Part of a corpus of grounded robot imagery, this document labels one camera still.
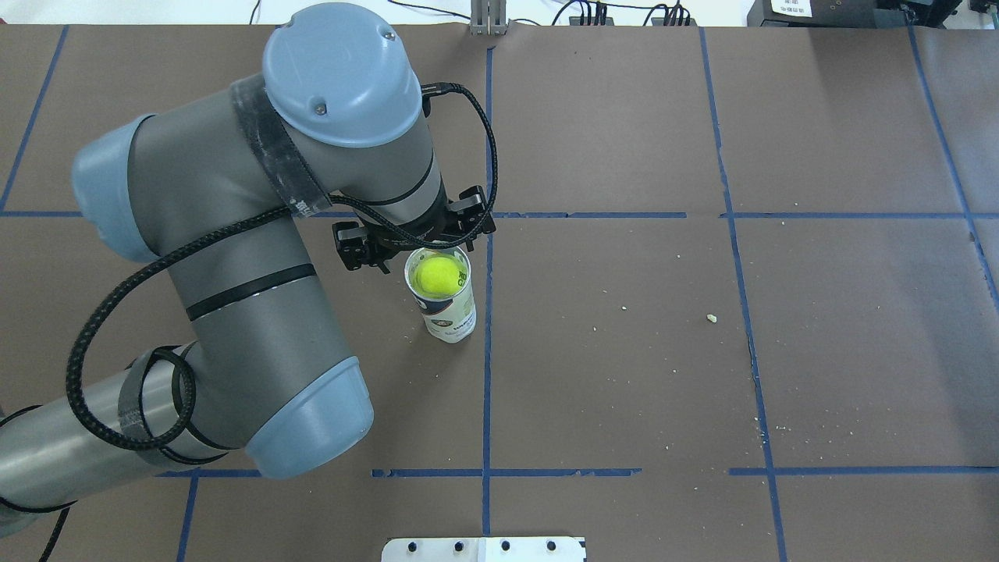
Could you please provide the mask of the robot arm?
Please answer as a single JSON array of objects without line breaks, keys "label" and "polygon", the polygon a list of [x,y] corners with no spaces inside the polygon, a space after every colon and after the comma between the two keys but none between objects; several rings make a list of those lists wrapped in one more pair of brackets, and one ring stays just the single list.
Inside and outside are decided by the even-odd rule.
[{"label": "robot arm", "polygon": [[[295,13],[260,71],[225,91],[136,118],[79,150],[72,185],[101,240],[142,268],[90,313],[66,360],[65,396],[2,420],[2,536],[78,500],[243,450],[293,478],[372,426],[359,359],[295,224],[334,205],[350,271],[397,253],[471,246],[495,231],[497,185],[449,199],[427,117],[468,87],[421,84],[396,29],[346,2]],[[115,308],[170,275],[196,339],[140,353],[83,383]]]}]

